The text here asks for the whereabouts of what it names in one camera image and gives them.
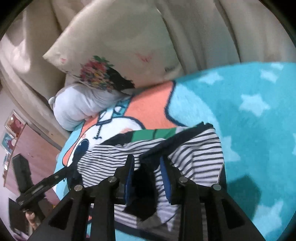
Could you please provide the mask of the left hand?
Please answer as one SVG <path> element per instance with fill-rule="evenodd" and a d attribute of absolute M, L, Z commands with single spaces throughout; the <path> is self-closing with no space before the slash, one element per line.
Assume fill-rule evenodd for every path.
<path fill-rule="evenodd" d="M 34 212 L 26 211 L 25 216 L 33 230 L 36 230 L 41 224 L 40 219 L 36 216 Z"/>

